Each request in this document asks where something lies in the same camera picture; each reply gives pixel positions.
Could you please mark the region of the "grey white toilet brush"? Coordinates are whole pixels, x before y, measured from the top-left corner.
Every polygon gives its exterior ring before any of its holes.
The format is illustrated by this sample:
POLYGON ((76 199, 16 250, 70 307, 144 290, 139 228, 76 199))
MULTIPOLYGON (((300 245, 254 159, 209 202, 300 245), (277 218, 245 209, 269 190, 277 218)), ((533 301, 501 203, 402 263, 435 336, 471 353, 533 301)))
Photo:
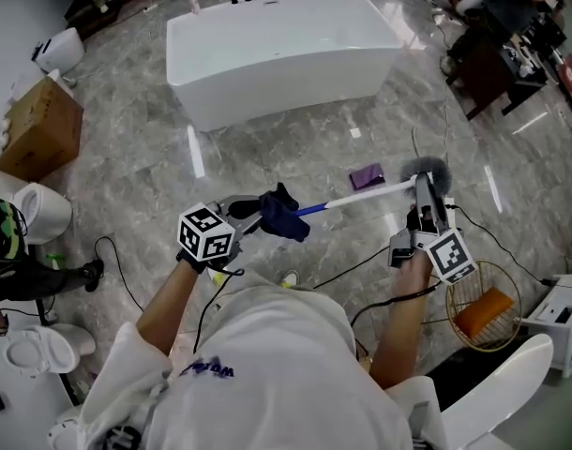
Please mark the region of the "grey white toilet brush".
POLYGON ((437 157, 418 157, 407 162, 403 166, 401 170, 400 183, 393 185, 382 185, 381 187, 361 191, 348 197, 312 205, 311 207, 297 210, 295 214, 298 217, 303 217, 322 212, 326 209, 337 208, 351 203, 370 200, 399 191, 404 192, 412 197, 416 197, 418 193, 416 186, 420 182, 421 175, 424 175, 428 178, 429 188, 432 188, 432 194, 434 197, 444 196, 451 187, 452 176, 448 166, 442 159, 437 157))

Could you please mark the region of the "brown cardboard box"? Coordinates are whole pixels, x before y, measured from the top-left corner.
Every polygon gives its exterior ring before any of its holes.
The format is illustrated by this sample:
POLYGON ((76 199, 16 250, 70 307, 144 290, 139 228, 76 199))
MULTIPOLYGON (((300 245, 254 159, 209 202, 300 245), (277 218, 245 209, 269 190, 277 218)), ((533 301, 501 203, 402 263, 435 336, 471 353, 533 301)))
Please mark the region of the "brown cardboard box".
POLYGON ((44 77, 6 113, 8 144, 0 171, 38 182, 79 155, 83 107, 44 77))

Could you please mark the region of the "white bathtub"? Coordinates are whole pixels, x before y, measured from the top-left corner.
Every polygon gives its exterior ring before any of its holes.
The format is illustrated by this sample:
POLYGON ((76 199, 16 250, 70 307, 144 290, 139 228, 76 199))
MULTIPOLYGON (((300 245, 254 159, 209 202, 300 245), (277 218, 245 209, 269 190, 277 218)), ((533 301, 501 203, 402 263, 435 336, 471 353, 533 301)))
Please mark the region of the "white bathtub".
POLYGON ((194 127, 376 95, 403 42, 370 0, 251 0, 168 20, 166 75, 194 127))

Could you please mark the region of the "black machine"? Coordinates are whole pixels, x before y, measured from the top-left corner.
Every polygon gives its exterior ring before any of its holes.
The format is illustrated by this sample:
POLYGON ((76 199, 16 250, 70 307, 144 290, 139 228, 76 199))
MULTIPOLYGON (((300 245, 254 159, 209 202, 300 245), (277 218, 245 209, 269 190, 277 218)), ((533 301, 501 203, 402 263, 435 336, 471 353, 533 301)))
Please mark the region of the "black machine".
POLYGON ((565 41, 566 35, 549 15, 533 19, 530 40, 534 49, 548 57, 565 41))

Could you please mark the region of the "white display platform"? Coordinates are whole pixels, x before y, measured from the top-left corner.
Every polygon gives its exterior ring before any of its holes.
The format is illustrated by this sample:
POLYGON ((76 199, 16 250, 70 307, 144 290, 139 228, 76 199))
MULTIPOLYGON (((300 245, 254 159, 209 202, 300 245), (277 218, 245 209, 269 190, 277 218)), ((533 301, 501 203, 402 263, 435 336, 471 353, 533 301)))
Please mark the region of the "white display platform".
MULTIPOLYGON (((37 301, 5 300, 0 309, 8 317, 8 332, 63 323, 53 308, 37 301)), ((67 390, 66 374, 19 375, 3 358, 4 343, 0 337, 0 395, 6 405, 0 413, 0 450, 72 450, 75 423, 63 415, 76 398, 67 390)))

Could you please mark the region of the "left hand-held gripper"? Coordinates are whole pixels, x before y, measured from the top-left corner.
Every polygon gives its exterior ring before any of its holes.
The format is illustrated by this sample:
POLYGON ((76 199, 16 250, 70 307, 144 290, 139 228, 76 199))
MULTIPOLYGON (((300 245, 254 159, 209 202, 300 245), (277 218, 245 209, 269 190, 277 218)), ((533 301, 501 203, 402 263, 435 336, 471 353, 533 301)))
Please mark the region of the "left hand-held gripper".
POLYGON ((240 241, 256 232, 262 220, 258 196, 233 195, 209 204, 200 202, 179 215, 177 242, 198 262, 233 260, 241 252, 240 241))

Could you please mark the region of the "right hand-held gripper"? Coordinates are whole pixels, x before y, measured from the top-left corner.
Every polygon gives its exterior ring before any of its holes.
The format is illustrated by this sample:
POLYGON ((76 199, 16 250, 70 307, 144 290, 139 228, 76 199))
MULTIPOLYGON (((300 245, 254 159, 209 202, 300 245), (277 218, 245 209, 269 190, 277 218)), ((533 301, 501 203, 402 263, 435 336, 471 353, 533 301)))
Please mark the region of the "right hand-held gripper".
POLYGON ((440 281, 454 284, 471 275, 476 263, 461 231, 450 228, 443 197, 435 191, 428 173, 415 179, 416 205, 406 227, 390 239, 388 264, 400 268, 417 250, 426 252, 440 281))

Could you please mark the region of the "person's right hand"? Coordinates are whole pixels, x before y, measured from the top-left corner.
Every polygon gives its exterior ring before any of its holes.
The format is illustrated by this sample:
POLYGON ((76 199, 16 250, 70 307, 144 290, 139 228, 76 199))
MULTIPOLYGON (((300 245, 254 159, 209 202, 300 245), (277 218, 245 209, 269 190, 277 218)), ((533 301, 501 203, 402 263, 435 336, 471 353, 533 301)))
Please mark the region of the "person's right hand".
POLYGON ((405 261, 399 269, 394 295, 402 297, 427 289, 432 269, 433 265, 428 254, 417 250, 413 257, 405 261))

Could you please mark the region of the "orange cushion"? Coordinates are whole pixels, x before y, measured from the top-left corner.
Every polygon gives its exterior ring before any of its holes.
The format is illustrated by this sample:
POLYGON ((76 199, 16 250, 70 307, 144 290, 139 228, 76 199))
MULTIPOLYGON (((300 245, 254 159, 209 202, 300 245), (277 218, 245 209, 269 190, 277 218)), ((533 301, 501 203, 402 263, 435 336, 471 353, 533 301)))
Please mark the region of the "orange cushion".
POLYGON ((513 304, 514 301, 505 293, 497 288, 490 288, 461 311, 455 317, 454 323, 467 338, 475 338, 513 304))

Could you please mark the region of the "person's left forearm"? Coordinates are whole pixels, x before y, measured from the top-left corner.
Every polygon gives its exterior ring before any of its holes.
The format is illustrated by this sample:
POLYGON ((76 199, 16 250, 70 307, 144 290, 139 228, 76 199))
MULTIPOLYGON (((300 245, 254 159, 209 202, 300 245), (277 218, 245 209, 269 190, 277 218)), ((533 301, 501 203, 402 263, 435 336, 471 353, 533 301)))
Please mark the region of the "person's left forearm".
POLYGON ((168 356, 199 274, 189 262, 180 261, 136 322, 145 342, 168 356))

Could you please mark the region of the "dark blue cloth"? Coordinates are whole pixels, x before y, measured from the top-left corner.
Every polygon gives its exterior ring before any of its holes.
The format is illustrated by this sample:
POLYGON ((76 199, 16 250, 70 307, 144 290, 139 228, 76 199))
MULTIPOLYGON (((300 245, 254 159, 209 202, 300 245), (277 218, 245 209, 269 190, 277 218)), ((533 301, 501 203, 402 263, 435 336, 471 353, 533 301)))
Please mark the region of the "dark blue cloth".
POLYGON ((299 202, 295 200, 283 183, 278 182, 275 190, 259 197, 261 229, 269 234, 302 243, 310 233, 310 226, 299 217, 299 202))

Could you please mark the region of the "dark wooden desk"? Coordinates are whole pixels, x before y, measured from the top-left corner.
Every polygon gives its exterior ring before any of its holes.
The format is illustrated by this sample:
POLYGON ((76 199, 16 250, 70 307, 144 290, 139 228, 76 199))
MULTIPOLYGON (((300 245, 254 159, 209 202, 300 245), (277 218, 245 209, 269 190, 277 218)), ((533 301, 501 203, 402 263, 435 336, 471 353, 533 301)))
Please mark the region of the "dark wooden desk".
POLYGON ((522 77, 520 65, 502 47, 497 47, 485 37, 467 53, 446 83, 451 86, 457 79, 474 103, 474 107, 465 114, 468 121, 502 95, 509 99, 502 115, 508 115, 547 83, 546 72, 541 67, 522 77))

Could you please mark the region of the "purple cloth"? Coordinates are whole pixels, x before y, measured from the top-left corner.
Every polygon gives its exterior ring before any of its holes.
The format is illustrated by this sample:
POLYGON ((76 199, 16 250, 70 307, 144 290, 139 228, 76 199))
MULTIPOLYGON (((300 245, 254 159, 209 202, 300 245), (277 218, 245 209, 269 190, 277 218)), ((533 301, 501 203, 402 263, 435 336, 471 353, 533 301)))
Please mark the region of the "purple cloth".
POLYGON ((372 188, 385 182, 384 170, 379 163, 372 163, 360 170, 355 170, 349 174, 349 178, 354 191, 372 188))

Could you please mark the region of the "black mat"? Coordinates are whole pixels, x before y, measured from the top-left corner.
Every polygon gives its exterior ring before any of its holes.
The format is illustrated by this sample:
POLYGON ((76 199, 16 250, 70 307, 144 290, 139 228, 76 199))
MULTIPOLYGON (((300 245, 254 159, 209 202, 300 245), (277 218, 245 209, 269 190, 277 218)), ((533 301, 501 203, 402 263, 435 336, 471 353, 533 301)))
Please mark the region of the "black mat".
POLYGON ((478 386, 525 342, 526 339, 511 342, 497 352, 462 348, 428 372, 440 409, 446 410, 478 386))

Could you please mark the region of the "white curved chair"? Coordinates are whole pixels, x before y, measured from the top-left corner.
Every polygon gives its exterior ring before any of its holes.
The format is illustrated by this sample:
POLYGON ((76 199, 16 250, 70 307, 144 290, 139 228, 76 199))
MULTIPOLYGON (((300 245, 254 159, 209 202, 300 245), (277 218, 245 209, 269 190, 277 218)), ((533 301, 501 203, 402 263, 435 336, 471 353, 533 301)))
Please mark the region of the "white curved chair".
POLYGON ((483 382, 442 411, 450 450, 464 450, 518 411, 544 381, 553 356, 546 334, 530 337, 483 382))

